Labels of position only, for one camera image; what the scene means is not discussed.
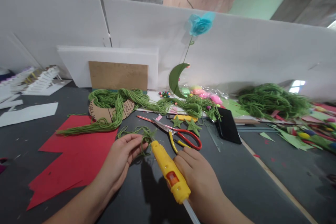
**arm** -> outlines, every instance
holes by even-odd
[[[215,172],[198,151],[185,147],[174,162],[190,187],[189,203],[201,221],[253,224],[224,195]]]
[[[45,224],[95,223],[114,193],[123,184],[128,168],[140,154],[142,136],[128,134],[112,145],[96,178]]]

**flower stem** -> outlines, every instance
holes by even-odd
[[[187,52],[185,53],[185,56],[184,56],[183,63],[184,63],[184,61],[186,60],[185,58],[187,57],[187,53],[188,53],[188,50],[189,50],[189,47],[190,47],[190,44],[191,44],[192,39],[193,39],[193,36],[191,35],[190,42],[189,42],[189,45],[188,45],[188,49],[187,49]]]

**black phone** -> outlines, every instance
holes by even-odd
[[[242,144],[231,110],[219,107],[218,111],[221,115],[221,121],[219,119],[216,121],[219,136],[235,144]]]

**blue flower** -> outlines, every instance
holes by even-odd
[[[200,17],[196,14],[192,14],[189,18],[189,22],[192,27],[190,29],[190,35],[198,36],[204,33],[207,33],[212,27],[212,21],[215,19],[214,12],[207,12]]]

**green felt star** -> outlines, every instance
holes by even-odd
[[[171,121],[174,122],[173,128],[175,127],[181,128],[181,123],[183,123],[183,121],[179,120],[178,117],[176,117],[175,119],[172,119]]]
[[[197,136],[199,136],[200,134],[198,133],[199,130],[201,130],[202,128],[198,125],[196,125],[196,123],[194,122],[194,120],[186,120],[186,123],[188,124],[188,128],[187,130],[189,131],[193,131]]]

